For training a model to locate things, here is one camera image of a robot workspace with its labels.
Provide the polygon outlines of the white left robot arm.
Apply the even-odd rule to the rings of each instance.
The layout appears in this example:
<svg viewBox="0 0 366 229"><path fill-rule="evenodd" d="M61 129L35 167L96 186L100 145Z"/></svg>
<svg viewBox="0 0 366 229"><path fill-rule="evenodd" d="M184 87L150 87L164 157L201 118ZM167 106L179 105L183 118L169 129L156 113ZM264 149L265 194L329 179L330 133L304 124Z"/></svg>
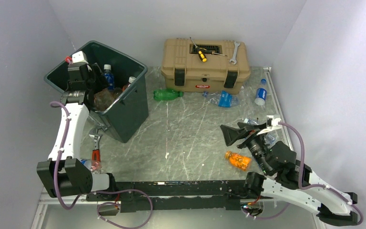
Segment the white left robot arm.
<svg viewBox="0 0 366 229"><path fill-rule="evenodd" d="M68 64L66 90L51 107L61 109L61 121L47 160L37 164L37 174L52 198L99 192L105 200L118 194L110 174L95 174L80 160L82 131L91 109L94 94L108 84L98 64L73 62Z"/></svg>

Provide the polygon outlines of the clear bottle orange label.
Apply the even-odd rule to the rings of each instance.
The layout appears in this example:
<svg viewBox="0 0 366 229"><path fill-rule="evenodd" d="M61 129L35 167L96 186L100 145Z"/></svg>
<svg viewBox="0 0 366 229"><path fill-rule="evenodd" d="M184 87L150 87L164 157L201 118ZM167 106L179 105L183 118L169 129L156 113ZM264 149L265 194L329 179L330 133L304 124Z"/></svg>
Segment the clear bottle orange label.
<svg viewBox="0 0 366 229"><path fill-rule="evenodd" d="M97 111L105 111L114 101L112 92L107 88L94 95L94 106Z"/></svg>

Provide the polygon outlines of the Pepsi bottle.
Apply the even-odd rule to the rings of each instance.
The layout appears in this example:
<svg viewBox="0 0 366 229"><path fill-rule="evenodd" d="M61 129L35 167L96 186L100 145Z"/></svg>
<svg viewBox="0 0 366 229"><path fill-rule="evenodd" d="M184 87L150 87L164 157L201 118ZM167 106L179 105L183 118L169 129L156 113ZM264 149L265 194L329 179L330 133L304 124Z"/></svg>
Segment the Pepsi bottle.
<svg viewBox="0 0 366 229"><path fill-rule="evenodd" d="M81 163L92 173L95 171L94 162L90 159L81 159Z"/></svg>

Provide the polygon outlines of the crushed orange label bottle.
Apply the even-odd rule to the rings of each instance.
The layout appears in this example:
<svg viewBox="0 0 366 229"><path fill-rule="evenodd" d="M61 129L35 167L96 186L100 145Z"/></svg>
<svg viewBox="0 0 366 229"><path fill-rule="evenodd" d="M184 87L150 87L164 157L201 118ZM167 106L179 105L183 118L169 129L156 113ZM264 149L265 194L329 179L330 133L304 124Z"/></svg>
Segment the crushed orange label bottle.
<svg viewBox="0 0 366 229"><path fill-rule="evenodd" d="M130 76L128 79L127 84L125 84L122 88L122 91L124 92L134 81L135 81L136 77L134 76Z"/></svg>

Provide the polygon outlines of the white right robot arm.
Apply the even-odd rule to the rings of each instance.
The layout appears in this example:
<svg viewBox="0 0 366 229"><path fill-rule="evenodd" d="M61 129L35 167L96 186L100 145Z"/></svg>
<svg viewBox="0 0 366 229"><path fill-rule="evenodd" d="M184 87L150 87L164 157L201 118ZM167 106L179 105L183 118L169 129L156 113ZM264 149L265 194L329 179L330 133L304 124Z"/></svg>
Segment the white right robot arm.
<svg viewBox="0 0 366 229"><path fill-rule="evenodd" d="M244 182L244 193L249 198L276 198L315 214L331 226L361 225L364 216L357 207L358 196L354 192L342 192L321 179L305 164L305 144L300 133L281 118L269 116L260 125L238 123L238 127L220 125L225 144L233 145L243 140L237 148L247 148L262 173L249 172ZM300 153L293 151L282 141L269 146L267 133L287 127L298 137Z"/></svg>

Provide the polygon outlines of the blue label water bottle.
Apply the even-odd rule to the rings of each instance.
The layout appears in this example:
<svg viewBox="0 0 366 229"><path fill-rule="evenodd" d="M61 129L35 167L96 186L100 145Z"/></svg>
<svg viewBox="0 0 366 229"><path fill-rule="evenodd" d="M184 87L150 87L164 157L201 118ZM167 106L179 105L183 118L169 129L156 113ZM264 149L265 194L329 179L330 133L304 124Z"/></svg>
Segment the blue label water bottle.
<svg viewBox="0 0 366 229"><path fill-rule="evenodd" d="M114 75L112 74L112 67L110 64L105 64L103 66L104 69L104 76L109 84L108 90L113 91L114 90Z"/></svg>

